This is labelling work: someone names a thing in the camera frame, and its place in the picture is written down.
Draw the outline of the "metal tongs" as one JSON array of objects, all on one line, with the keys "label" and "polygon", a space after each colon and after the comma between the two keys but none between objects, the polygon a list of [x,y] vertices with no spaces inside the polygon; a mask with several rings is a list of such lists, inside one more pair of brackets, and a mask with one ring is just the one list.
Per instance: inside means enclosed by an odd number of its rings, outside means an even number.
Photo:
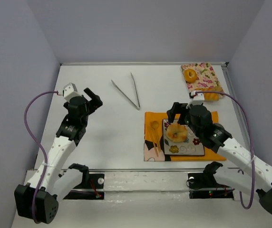
[{"label": "metal tongs", "polygon": [[133,88],[134,88],[134,93],[135,93],[135,96],[136,96],[136,103],[134,103],[130,98],[129,96],[127,96],[119,87],[118,85],[113,81],[111,80],[111,83],[112,85],[115,87],[115,89],[138,111],[140,111],[141,109],[141,104],[140,104],[140,100],[139,100],[139,95],[138,95],[138,90],[137,90],[137,86],[136,86],[136,80],[135,80],[135,77],[134,75],[132,74],[132,72],[130,73],[130,77],[131,77],[131,80],[132,80],[132,83],[133,83]]}]

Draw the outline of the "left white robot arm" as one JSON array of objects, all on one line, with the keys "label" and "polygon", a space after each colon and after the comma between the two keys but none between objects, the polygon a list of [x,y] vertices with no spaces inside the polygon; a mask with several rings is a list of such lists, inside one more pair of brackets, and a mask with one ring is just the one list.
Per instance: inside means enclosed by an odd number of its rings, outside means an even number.
[{"label": "left white robot arm", "polygon": [[59,202],[77,185],[87,182],[89,169],[85,165],[73,163],[64,175],[62,167],[70,154],[77,148],[88,124],[88,117],[103,102],[89,88],[84,89],[90,99],[79,94],[73,83],[64,87],[61,96],[68,113],[56,132],[49,152],[40,145],[44,161],[25,185],[19,184],[14,197],[19,216],[33,220],[36,224],[49,224],[55,218]]}]

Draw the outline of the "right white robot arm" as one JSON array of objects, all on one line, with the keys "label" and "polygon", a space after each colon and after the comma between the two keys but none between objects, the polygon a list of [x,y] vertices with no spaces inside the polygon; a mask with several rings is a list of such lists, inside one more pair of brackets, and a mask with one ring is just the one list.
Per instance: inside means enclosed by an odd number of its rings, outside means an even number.
[{"label": "right white robot arm", "polygon": [[272,214],[272,166],[241,146],[222,125],[213,123],[211,112],[202,104],[175,102],[166,114],[170,123],[178,114],[178,123],[187,125],[204,147],[225,157],[253,177],[260,205]]}]

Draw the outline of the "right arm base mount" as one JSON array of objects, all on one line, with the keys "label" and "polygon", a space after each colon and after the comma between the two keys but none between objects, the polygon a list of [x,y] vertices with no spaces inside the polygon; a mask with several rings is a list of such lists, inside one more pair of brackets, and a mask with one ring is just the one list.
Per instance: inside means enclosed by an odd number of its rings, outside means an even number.
[{"label": "right arm base mount", "polygon": [[189,188],[189,198],[195,199],[234,199],[233,189],[218,184],[213,175],[204,173],[189,173],[186,186]]}]

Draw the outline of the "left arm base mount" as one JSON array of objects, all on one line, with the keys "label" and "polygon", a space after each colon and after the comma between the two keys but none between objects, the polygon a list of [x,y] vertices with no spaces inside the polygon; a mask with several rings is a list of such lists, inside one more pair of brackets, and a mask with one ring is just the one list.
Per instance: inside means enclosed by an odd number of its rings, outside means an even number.
[{"label": "left arm base mount", "polygon": [[82,181],[74,187],[65,200],[103,200],[104,193],[104,173],[90,173],[87,181]]}]

